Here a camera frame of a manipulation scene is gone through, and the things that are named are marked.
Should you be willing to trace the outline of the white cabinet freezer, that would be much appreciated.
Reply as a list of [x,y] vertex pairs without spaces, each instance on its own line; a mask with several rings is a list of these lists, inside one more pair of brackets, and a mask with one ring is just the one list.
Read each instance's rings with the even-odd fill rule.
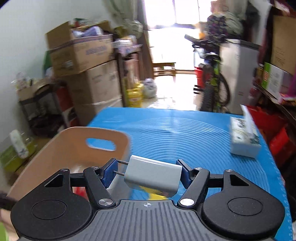
[[231,93],[227,108],[232,114],[241,115],[241,105],[248,104],[258,53],[257,44],[238,39],[227,39],[220,46],[221,73]]

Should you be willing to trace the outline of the tall brown cardboard box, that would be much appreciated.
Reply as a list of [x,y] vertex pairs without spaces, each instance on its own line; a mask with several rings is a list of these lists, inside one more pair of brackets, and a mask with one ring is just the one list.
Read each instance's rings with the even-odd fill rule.
[[295,74],[295,18],[273,17],[273,49],[271,64]]

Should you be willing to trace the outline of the open top cardboard box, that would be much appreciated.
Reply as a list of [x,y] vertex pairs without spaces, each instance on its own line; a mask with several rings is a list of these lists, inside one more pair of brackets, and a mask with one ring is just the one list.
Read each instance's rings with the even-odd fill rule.
[[73,28],[70,22],[46,33],[55,77],[76,75],[113,59],[109,21]]

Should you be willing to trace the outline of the white tissue box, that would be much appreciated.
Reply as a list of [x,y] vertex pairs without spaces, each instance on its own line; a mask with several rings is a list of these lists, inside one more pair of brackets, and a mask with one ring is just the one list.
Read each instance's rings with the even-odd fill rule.
[[256,158],[261,144],[254,120],[245,105],[240,105],[243,118],[230,118],[230,153]]

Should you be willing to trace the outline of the blue silicone baking mat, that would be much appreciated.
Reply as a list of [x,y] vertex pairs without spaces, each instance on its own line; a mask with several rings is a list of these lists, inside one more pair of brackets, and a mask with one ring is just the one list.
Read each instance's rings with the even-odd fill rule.
[[292,240],[287,193],[268,145],[260,138],[256,158],[230,153],[230,114],[156,108],[106,108],[90,127],[126,133],[130,154],[163,162],[182,159],[190,167],[221,174],[231,169],[279,199],[285,219],[276,240]]

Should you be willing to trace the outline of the large stacked cardboard box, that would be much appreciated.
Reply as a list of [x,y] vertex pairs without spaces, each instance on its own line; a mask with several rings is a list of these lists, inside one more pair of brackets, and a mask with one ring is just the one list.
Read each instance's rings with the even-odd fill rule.
[[122,107],[122,95],[115,60],[80,74],[65,77],[81,125],[88,125],[103,109]]

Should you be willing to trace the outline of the white rolled towel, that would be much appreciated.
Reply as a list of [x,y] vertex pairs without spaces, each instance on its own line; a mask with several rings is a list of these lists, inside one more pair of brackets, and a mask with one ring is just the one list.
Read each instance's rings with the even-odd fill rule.
[[29,156],[29,151],[23,142],[22,135],[18,130],[13,130],[10,132],[10,140],[18,156],[21,159],[26,159]]

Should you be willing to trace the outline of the wooden chair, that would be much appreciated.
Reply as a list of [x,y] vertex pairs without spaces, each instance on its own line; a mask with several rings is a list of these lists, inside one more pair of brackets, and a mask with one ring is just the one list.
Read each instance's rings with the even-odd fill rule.
[[142,47],[142,60],[144,67],[144,78],[156,78],[161,76],[171,76],[176,80],[175,62],[153,63],[151,48],[149,45],[148,30],[144,30],[144,45]]

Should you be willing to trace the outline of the green plastic container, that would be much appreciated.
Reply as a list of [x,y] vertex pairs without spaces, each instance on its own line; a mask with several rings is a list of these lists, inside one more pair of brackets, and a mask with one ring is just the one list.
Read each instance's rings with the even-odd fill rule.
[[21,133],[20,136],[23,142],[21,147],[25,146],[27,149],[22,151],[20,156],[13,146],[10,135],[1,142],[1,167],[7,173],[15,172],[36,152],[37,144],[35,140],[26,133]]

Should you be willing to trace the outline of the beige plastic storage bin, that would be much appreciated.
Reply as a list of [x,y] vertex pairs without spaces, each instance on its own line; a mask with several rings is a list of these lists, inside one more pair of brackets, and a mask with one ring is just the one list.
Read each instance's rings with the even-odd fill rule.
[[[87,139],[111,141],[115,150],[89,146]],[[130,154],[130,139],[120,131],[76,126],[57,134],[27,164],[8,196],[20,200],[60,169],[73,171],[103,166],[109,159],[125,160]]]

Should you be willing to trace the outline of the green white carton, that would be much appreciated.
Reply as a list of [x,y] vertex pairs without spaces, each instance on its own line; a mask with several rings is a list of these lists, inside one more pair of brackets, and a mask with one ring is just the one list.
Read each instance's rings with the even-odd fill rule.
[[288,93],[292,79],[293,76],[290,73],[266,62],[264,64],[261,87],[274,98],[279,99],[281,93]]

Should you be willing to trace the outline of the large white charger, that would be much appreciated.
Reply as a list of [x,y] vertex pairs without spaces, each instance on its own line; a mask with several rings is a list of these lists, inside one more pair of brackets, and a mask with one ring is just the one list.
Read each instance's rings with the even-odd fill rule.
[[132,155],[129,161],[118,160],[126,166],[123,176],[129,188],[141,190],[140,186],[158,190],[165,197],[173,197],[179,188],[182,166]]

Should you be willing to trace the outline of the yellow oil jug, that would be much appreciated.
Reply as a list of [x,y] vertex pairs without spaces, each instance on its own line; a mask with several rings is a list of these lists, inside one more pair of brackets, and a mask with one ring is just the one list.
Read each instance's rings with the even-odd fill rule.
[[130,108],[141,108],[143,100],[143,87],[141,82],[137,82],[134,88],[127,90],[128,106]]

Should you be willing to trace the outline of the yellow toy gear wrench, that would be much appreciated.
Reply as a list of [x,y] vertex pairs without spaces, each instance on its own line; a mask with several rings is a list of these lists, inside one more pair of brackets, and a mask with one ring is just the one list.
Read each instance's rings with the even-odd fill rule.
[[154,190],[151,188],[146,188],[144,186],[140,186],[140,189],[145,191],[146,193],[149,194],[148,200],[153,201],[153,200],[168,200],[168,197],[165,197],[159,192],[158,190]]

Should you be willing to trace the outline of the black metal shelf rack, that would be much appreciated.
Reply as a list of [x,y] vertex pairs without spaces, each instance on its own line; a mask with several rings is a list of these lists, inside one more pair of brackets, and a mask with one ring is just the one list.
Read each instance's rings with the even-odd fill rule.
[[54,137],[59,130],[67,128],[57,97],[63,84],[47,83],[24,100],[19,100],[21,110],[31,132],[37,137]]

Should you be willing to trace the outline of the red toy figure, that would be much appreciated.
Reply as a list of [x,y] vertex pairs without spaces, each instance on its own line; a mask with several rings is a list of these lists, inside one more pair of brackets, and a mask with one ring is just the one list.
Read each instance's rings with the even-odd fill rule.
[[86,192],[85,187],[73,187],[73,193],[83,197],[84,199],[88,200],[88,195]]

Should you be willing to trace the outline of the green black bicycle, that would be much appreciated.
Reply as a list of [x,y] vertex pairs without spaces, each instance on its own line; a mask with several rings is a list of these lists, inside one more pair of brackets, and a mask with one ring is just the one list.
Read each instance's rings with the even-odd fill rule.
[[202,60],[195,65],[197,84],[194,94],[202,94],[200,111],[222,113],[227,111],[231,99],[229,85],[221,73],[220,43],[214,40],[196,39],[185,35],[192,43],[194,55]]

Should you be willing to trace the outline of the red box on floor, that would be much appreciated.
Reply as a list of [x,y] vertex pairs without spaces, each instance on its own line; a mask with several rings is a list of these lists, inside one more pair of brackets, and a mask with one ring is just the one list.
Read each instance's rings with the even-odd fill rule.
[[278,167],[295,154],[295,131],[279,113],[257,106],[247,107],[256,126],[264,137]]

